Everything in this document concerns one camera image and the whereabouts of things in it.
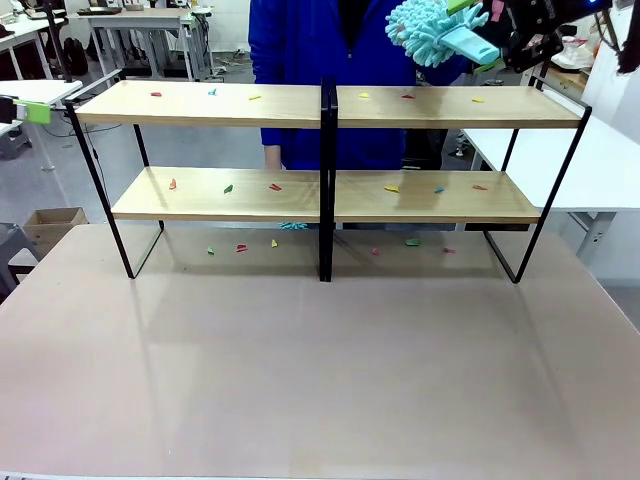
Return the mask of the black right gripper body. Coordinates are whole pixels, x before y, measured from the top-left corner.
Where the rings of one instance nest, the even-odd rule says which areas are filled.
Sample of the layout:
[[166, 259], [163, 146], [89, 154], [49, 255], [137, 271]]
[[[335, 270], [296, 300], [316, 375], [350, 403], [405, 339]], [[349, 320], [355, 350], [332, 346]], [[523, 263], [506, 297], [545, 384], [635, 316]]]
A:
[[570, 21], [566, 1], [506, 1], [506, 9], [513, 26], [502, 56], [507, 67], [522, 73], [563, 50], [559, 28]]

